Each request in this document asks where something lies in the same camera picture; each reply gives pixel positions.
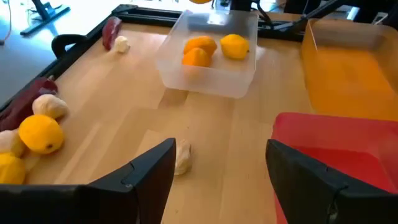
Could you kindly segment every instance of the lemon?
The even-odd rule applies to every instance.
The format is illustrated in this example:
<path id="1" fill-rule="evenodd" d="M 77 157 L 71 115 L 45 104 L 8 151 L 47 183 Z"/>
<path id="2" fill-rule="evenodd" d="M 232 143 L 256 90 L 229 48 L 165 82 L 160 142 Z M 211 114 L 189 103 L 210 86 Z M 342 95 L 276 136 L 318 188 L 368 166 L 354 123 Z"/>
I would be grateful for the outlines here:
<path id="1" fill-rule="evenodd" d="M 243 60 L 249 52 L 249 42 L 238 34 L 226 35 L 220 40 L 225 57 Z"/>
<path id="2" fill-rule="evenodd" d="M 23 184 L 24 179 L 24 162 L 13 153 L 0 154 L 0 184 Z"/>
<path id="3" fill-rule="evenodd" d="M 19 137 L 32 151 L 48 154 L 59 149 L 63 142 L 63 131 L 58 123 L 42 114 L 27 117 L 19 126 Z"/>

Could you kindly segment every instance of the orange tray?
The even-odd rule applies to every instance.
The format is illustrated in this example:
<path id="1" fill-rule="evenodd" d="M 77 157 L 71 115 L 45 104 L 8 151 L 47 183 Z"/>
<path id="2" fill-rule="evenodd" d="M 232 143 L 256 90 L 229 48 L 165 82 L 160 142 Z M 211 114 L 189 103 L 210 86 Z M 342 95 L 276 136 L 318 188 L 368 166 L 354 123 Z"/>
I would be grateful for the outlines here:
<path id="1" fill-rule="evenodd" d="M 310 20 L 302 57 L 315 111 L 398 121 L 397 41 L 387 26 Z"/>

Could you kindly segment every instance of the garlic clove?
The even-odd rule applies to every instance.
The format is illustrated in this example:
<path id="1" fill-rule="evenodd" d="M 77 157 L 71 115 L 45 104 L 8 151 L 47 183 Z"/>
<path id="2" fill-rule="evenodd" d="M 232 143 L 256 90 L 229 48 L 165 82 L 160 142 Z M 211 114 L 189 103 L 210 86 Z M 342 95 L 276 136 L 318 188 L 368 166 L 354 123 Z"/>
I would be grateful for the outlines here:
<path id="1" fill-rule="evenodd" d="M 33 114 L 43 114 L 57 119 L 68 113 L 68 105 L 52 94 L 44 94 L 33 101 L 32 110 Z"/>
<path id="2" fill-rule="evenodd" d="M 123 36 L 119 36 L 114 40 L 114 48 L 119 53 L 126 53 L 130 49 L 129 41 Z"/>
<path id="3" fill-rule="evenodd" d="M 20 157 L 25 150 L 25 144 L 18 135 L 17 129 L 0 132 L 0 153 L 11 152 L 16 157 Z"/>
<path id="4" fill-rule="evenodd" d="M 187 140 L 177 143 L 174 175 L 186 173 L 192 166 L 191 144 Z"/>

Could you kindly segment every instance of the yellow fruit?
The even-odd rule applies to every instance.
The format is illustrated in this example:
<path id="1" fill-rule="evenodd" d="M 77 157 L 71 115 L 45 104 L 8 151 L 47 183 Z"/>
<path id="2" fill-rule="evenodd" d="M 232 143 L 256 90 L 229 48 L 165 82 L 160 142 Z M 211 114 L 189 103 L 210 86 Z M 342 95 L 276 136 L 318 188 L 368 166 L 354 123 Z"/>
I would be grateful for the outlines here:
<path id="1" fill-rule="evenodd" d="M 19 126 L 19 137 L 32 151 L 48 154 L 59 149 L 63 142 L 63 131 L 58 123 L 42 114 L 27 117 Z"/>
<path id="2" fill-rule="evenodd" d="M 13 153 L 0 154 L 0 184 L 23 184 L 24 179 L 24 162 Z"/>
<path id="3" fill-rule="evenodd" d="M 189 0 L 189 1 L 196 3 L 196 4 L 204 4 L 204 3 L 211 2 L 211 0 Z"/>
<path id="4" fill-rule="evenodd" d="M 249 52 L 249 42 L 238 34 L 227 35 L 220 42 L 225 57 L 243 60 Z"/>
<path id="5" fill-rule="evenodd" d="M 211 37 L 208 36 L 192 38 L 185 44 L 184 54 L 188 53 L 195 47 L 205 50 L 205 52 L 211 57 L 214 51 L 217 49 L 217 44 Z"/>
<path id="6" fill-rule="evenodd" d="M 201 67 L 209 67 L 211 64 L 211 57 L 201 48 L 191 49 L 182 58 L 183 65 L 194 65 Z"/>

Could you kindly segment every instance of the red object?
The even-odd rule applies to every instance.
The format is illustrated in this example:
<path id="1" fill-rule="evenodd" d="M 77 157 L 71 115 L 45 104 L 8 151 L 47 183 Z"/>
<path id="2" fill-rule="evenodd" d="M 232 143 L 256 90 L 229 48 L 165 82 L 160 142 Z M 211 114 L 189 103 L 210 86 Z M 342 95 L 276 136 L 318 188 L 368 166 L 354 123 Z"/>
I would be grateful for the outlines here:
<path id="1" fill-rule="evenodd" d="M 398 193 L 398 122 L 282 113 L 278 140 L 326 165 L 390 193 Z M 287 223 L 275 196 L 277 222 Z"/>
<path id="2" fill-rule="evenodd" d="M 110 17 L 106 22 L 104 28 L 102 29 L 102 44 L 106 50 L 111 50 L 121 26 L 122 20 L 115 16 Z"/>
<path id="3" fill-rule="evenodd" d="M 28 87 L 19 93 L 16 98 L 0 113 L 0 131 L 14 130 L 21 122 L 30 115 L 33 115 L 32 103 L 43 94 L 56 94 L 58 87 L 52 80 L 38 78 Z"/>

